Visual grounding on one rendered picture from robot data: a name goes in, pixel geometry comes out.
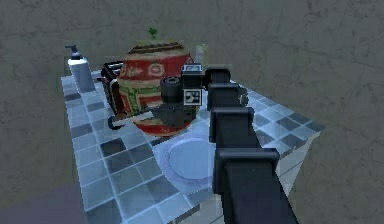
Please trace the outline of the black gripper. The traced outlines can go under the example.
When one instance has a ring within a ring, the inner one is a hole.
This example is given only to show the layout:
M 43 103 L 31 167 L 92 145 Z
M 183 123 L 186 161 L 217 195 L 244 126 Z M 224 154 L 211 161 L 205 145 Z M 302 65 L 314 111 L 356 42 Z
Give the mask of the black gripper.
M 163 77 L 160 80 L 160 92 L 161 104 L 149 106 L 148 112 L 136 116 L 128 116 L 125 113 L 111 116 L 107 121 L 108 127 L 112 130 L 118 130 L 130 123 L 155 117 L 168 127 L 181 128 L 187 126 L 196 118 L 198 107 L 184 104 L 184 91 L 180 77 Z

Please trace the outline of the red patterned jar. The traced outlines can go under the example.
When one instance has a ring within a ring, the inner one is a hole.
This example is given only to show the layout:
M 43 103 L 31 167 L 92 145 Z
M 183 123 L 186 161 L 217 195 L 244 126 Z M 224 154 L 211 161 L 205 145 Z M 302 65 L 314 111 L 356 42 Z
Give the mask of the red patterned jar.
M 163 77 L 179 76 L 182 65 L 192 61 L 189 51 L 178 42 L 146 41 L 134 46 L 126 54 L 117 78 L 127 115 L 136 116 L 145 106 L 159 105 L 160 80 Z M 181 128 L 168 127 L 153 117 L 134 124 L 149 135 L 171 136 L 191 123 Z

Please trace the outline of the white round plate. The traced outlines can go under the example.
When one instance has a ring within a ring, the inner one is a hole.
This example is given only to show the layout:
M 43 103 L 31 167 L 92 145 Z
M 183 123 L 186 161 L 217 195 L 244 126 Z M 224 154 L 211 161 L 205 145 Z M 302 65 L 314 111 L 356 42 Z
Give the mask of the white round plate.
M 183 134 L 152 148 L 167 180 L 182 194 L 212 187 L 216 146 L 202 134 Z

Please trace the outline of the blue tiled counter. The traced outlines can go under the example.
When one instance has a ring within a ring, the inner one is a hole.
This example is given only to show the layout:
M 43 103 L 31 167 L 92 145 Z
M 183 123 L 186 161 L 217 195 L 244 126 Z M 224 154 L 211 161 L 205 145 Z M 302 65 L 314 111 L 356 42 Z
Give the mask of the blue tiled counter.
M 71 76 L 61 85 L 89 224 L 226 224 L 217 195 L 208 189 L 184 195 L 168 182 L 152 150 L 161 138 L 132 123 L 108 127 L 112 109 L 99 81 L 86 94 Z M 277 175 L 289 192 L 324 126 L 252 90 L 248 96 L 261 144 L 282 154 Z

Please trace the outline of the white soap dispenser bottle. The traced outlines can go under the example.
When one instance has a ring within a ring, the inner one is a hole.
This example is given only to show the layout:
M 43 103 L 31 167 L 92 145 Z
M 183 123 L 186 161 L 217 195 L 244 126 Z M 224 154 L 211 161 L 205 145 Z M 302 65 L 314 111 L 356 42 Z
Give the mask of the white soap dispenser bottle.
M 76 87 L 80 93 L 92 92 L 95 90 L 88 60 L 78 51 L 76 45 L 67 45 L 71 50 L 71 57 L 68 59 L 68 66 L 75 80 Z

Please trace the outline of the clear drinking glass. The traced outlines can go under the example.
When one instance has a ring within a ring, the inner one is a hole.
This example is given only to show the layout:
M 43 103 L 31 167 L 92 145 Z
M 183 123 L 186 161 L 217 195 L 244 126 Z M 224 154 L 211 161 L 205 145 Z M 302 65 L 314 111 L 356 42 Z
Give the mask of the clear drinking glass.
M 200 63 L 202 66 L 208 64 L 208 45 L 205 43 L 198 44 L 195 47 L 195 62 Z

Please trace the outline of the dark grey round object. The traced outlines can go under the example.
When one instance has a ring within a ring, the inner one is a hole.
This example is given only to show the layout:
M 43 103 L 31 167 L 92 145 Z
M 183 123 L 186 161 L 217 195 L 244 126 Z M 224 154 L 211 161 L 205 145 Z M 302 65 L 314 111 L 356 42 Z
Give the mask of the dark grey round object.
M 242 107 L 246 107 L 248 105 L 249 99 L 248 99 L 248 91 L 246 88 L 244 87 L 239 88 L 238 99 Z

